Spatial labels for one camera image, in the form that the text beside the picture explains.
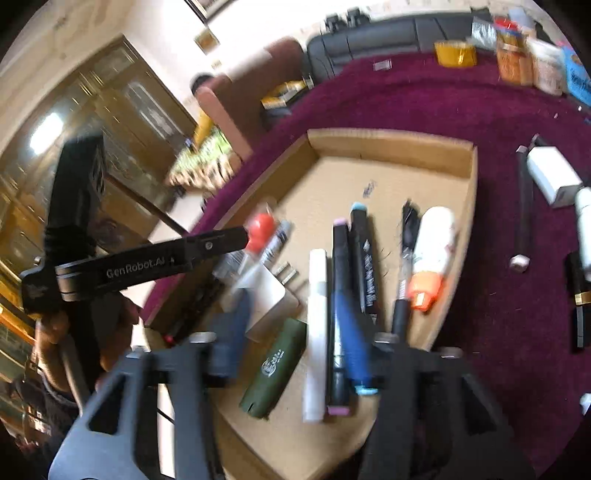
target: glue stick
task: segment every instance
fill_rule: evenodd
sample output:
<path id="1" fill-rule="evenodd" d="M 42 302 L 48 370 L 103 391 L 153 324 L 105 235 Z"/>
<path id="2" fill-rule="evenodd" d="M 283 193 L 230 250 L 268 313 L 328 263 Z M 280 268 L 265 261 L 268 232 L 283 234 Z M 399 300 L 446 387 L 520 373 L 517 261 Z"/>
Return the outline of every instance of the glue stick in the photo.
<path id="1" fill-rule="evenodd" d="M 431 207 L 421 218 L 413 255 L 409 297 L 413 309 L 426 312 L 441 290 L 453 252 L 454 215 L 447 207 Z"/>

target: white paint pen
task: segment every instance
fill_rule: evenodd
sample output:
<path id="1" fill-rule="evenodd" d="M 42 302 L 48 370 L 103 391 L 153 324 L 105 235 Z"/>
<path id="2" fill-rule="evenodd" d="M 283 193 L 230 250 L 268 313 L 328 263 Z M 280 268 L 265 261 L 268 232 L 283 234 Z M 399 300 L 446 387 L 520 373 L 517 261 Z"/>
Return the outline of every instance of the white paint pen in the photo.
<path id="1" fill-rule="evenodd" d="M 326 250 L 319 248 L 310 252 L 309 280 L 307 369 L 302 414 L 305 422 L 319 422 L 324 419 L 326 411 L 326 352 L 329 326 Z"/>
<path id="2" fill-rule="evenodd" d="M 441 290 L 455 242 L 454 214 L 447 207 L 431 207 L 421 218 L 413 255 L 409 296 L 413 309 L 426 312 Z"/>

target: orange bottle cap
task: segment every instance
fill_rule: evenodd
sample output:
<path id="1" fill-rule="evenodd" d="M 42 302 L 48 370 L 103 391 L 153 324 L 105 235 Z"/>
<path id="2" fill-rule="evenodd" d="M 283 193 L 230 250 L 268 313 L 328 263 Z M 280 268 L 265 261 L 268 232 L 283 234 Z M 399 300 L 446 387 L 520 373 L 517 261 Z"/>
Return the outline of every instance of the orange bottle cap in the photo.
<path id="1" fill-rule="evenodd" d="M 435 272 L 417 272 L 413 275 L 408 288 L 408 296 L 415 310 L 426 312 L 439 295 L 443 276 Z"/>

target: brown chair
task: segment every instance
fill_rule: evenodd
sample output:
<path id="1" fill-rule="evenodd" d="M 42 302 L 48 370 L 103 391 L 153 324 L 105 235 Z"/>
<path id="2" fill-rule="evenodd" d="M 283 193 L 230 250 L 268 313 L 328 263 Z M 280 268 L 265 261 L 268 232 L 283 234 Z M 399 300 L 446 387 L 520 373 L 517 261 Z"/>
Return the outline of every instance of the brown chair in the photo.
<path id="1" fill-rule="evenodd" d="M 233 72 L 209 80 L 195 93 L 199 106 L 241 159 L 252 154 L 267 132 L 261 118 L 261 99 L 284 82 L 300 80 L 303 57 L 297 40 L 282 38 Z"/>

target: wooden cabinet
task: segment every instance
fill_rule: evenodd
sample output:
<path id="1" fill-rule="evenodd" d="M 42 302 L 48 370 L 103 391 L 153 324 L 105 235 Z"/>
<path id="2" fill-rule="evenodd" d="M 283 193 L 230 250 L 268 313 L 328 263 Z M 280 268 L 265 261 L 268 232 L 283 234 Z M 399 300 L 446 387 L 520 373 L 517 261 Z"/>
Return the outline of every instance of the wooden cabinet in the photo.
<path id="1" fill-rule="evenodd" d="M 56 87 L 24 122 L 0 157 L 0 271 L 18 274 L 43 252 L 53 178 L 67 140 L 101 131 L 107 168 L 126 187 L 169 210 L 163 184 L 195 123 L 122 38 Z M 106 184 L 90 234 L 107 252 L 147 242 L 158 219 Z"/>

